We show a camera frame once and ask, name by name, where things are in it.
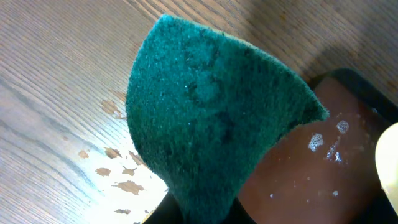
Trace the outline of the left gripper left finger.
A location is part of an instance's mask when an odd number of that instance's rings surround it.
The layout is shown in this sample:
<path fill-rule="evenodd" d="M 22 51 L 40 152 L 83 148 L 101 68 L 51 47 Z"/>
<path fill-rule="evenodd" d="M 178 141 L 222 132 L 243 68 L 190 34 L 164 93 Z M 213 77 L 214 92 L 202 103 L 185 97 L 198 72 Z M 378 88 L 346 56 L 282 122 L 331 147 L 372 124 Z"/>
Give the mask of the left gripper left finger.
<path fill-rule="evenodd" d="M 183 215 L 174 196 L 167 193 L 143 224 L 184 224 Z"/>

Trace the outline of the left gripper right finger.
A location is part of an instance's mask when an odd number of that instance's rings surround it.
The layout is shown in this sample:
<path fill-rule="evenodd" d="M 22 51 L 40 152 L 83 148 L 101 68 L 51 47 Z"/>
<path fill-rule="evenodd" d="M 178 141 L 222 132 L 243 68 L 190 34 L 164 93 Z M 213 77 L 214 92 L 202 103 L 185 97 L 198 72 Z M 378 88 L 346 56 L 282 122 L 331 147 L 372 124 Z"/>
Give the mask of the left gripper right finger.
<path fill-rule="evenodd" d="M 235 198 L 229 211 L 229 224 L 256 224 L 248 215 L 238 198 Z"/>

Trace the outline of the green yellow sponge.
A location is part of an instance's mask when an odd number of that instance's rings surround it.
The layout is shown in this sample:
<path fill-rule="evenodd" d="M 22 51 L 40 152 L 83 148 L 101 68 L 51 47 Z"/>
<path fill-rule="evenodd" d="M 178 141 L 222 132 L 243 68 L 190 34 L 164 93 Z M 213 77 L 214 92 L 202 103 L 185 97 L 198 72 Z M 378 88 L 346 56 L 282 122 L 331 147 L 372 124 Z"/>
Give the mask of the green yellow sponge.
<path fill-rule="evenodd" d="M 329 113 L 268 53 L 164 14 L 133 63 L 126 115 L 136 151 L 166 183 L 182 223 L 221 223 L 266 152 Z"/>

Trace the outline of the yellow plate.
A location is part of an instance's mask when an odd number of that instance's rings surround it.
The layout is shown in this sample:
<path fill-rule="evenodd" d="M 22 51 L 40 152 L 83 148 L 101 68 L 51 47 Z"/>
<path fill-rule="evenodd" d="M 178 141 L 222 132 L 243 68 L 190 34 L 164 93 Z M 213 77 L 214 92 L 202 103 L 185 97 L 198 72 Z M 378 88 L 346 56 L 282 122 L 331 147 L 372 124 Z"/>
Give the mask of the yellow plate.
<path fill-rule="evenodd" d="M 397 213 L 397 126 L 398 124 L 394 123 L 381 134 L 375 150 L 376 169 L 381 187 L 395 213 Z"/>

